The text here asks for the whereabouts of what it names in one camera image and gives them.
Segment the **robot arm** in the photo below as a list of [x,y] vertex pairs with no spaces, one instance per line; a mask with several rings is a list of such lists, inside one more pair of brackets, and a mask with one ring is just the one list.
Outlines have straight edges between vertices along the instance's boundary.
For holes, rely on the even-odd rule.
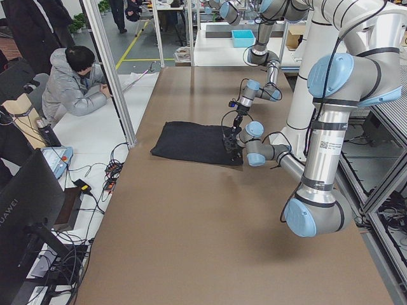
[[[267,49],[275,22],[284,18],[298,22],[309,10],[312,22],[333,26],[344,53],[330,51],[312,66],[307,89],[317,112],[310,124],[305,163],[293,154],[293,143],[262,143],[263,125],[252,121],[241,126],[255,98],[275,101],[278,59]],[[238,157],[246,152],[251,166],[276,161],[299,179],[299,184],[280,216],[301,237],[333,233],[347,227],[352,210],[347,199],[334,188],[336,170],[350,113],[358,107],[398,99],[400,81],[399,45],[406,28],[406,8],[388,1],[263,1],[259,8],[256,42],[247,59],[267,68],[268,81],[261,86],[248,80],[238,99],[229,105],[237,116],[231,132],[223,137],[225,149]]]
[[236,135],[241,131],[240,124],[243,117],[248,115],[254,98],[269,101],[279,101],[282,93],[277,88],[277,76],[280,67],[280,60],[276,53],[268,50],[267,44],[276,21],[285,19],[290,22],[299,22],[308,13],[308,6],[299,1],[262,1],[256,23],[258,33],[255,43],[248,49],[247,63],[249,65],[263,66],[266,68],[267,80],[263,86],[247,81],[243,93],[237,101],[231,101],[230,107],[236,107],[237,115],[233,121],[231,134]]

